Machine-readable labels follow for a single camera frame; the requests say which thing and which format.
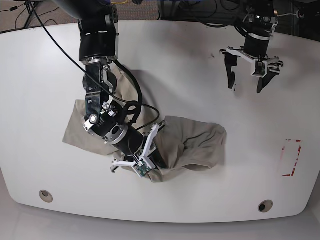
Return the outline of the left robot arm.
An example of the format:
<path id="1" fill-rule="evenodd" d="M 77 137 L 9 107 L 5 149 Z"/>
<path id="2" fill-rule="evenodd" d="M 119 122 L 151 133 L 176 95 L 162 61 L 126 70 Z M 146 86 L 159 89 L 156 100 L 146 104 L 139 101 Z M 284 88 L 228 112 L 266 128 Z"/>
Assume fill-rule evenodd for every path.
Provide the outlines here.
<path id="1" fill-rule="evenodd" d="M 279 23 L 279 15 L 272 0 L 247 0 L 243 4 L 243 11 L 244 18 L 237 18 L 234 28 L 245 37 L 244 45 L 239 48 L 228 47 L 220 52 L 224 55 L 228 88 L 233 89 L 235 86 L 236 75 L 232 68 L 242 58 L 250 63 L 250 75 L 258 78 L 256 92 L 259 94 L 280 74 L 280 68 L 284 65 L 278 56 L 267 55 L 271 37 Z"/>

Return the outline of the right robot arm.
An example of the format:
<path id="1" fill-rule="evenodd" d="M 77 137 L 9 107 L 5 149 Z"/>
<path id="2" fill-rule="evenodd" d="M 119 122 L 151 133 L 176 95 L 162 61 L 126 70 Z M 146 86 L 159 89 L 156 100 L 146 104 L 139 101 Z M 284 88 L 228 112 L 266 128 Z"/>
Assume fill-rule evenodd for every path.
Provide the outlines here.
<path id="1" fill-rule="evenodd" d="M 118 63 L 118 13 L 109 0 L 58 0 L 56 4 L 75 18 L 80 31 L 79 61 L 84 72 L 84 130 L 120 151 L 111 171 L 129 167 L 144 177 L 165 166 L 154 141 L 162 128 L 155 121 L 149 133 L 134 128 L 141 114 L 143 94 L 137 80 L 137 100 L 116 96 L 118 81 L 110 65 Z"/>

